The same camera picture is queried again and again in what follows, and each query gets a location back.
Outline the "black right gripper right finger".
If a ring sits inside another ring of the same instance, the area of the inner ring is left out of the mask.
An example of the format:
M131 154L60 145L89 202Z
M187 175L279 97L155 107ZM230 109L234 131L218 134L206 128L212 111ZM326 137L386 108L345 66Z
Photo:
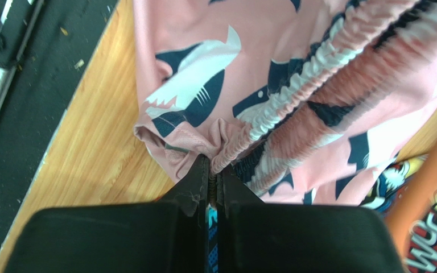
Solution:
M381 216L357 206L265 203L217 175L219 272L403 272Z

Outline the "orange plastic hanger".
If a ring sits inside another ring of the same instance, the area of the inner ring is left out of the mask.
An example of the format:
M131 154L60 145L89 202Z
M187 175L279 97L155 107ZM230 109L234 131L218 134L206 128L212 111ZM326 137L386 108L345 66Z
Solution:
M385 217L385 224L401 256L407 253L410 228L426 213L436 190L437 142L404 191L402 199L394 204Z

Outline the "pink shark print shorts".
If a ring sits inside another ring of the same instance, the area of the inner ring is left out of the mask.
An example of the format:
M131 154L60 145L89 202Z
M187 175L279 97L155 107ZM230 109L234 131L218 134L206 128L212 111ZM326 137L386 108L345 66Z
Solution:
M135 136L265 201L388 206L437 107L437 1L134 1Z

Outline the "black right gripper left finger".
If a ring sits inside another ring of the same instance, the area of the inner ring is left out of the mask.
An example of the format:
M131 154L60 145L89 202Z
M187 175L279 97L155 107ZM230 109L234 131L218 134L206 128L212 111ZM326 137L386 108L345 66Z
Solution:
M156 201L47 208L25 224L5 272L208 272L209 160Z

